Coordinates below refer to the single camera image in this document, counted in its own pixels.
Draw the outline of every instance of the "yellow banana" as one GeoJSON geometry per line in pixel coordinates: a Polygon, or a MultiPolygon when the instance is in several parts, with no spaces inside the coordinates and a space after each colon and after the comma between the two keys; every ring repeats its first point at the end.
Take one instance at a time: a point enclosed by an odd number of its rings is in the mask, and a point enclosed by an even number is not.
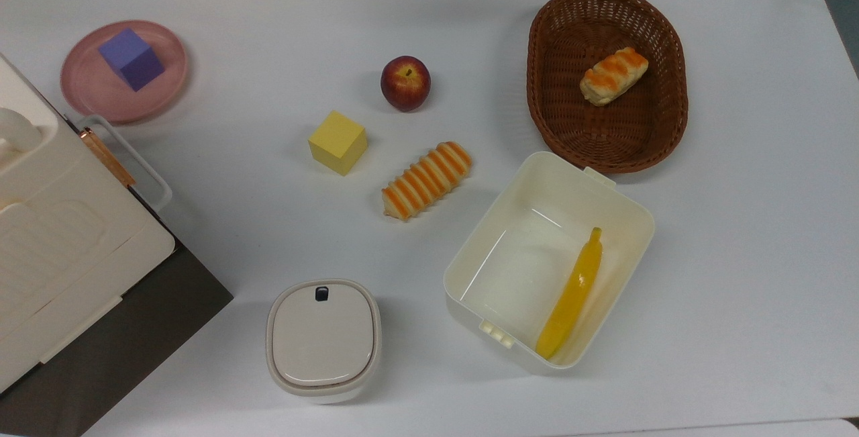
{"type": "Polygon", "coordinates": [[[601,234],[602,229],[599,227],[591,231],[590,240],[582,247],[570,280],[567,281],[564,292],[558,298],[558,303],[555,303],[555,309],[537,339],[535,351],[546,360],[552,358],[570,336],[585,300],[588,299],[593,280],[599,271],[599,263],[602,261],[602,242],[599,241],[601,234]]]}

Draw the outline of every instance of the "orange striped bread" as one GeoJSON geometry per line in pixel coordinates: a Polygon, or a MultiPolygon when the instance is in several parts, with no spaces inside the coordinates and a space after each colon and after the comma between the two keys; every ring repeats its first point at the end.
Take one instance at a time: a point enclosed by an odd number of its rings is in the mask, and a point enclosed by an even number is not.
{"type": "Polygon", "coordinates": [[[601,107],[631,88],[647,71],[648,62],[633,48],[623,48],[585,72],[579,88],[590,103],[601,107]]]}
{"type": "Polygon", "coordinates": [[[459,185],[472,158],[455,142],[442,142],[381,189],[385,214],[408,220],[459,185]]]}

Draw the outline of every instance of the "apple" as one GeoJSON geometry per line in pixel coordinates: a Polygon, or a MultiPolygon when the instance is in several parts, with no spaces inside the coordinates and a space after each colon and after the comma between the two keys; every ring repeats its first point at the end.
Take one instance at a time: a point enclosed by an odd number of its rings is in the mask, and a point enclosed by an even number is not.
{"type": "Polygon", "coordinates": [[[421,106],[430,94],[430,71],[413,56],[400,56],[381,71],[381,94],[399,111],[421,106]]]}

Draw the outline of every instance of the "yellow cube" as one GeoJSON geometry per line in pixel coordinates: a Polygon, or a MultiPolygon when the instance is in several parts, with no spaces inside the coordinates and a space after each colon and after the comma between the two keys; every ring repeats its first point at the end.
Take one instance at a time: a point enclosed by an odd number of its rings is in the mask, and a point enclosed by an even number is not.
{"type": "Polygon", "coordinates": [[[307,142],[316,161],[346,176],[367,150],[367,132],[358,123],[332,111],[307,142]]]}

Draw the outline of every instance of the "toaster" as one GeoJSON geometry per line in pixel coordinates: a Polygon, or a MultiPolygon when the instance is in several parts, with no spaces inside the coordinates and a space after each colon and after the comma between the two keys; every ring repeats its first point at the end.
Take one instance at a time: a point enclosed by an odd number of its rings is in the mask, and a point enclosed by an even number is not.
{"type": "Polygon", "coordinates": [[[0,392],[174,251],[130,177],[0,55],[0,392]]]}

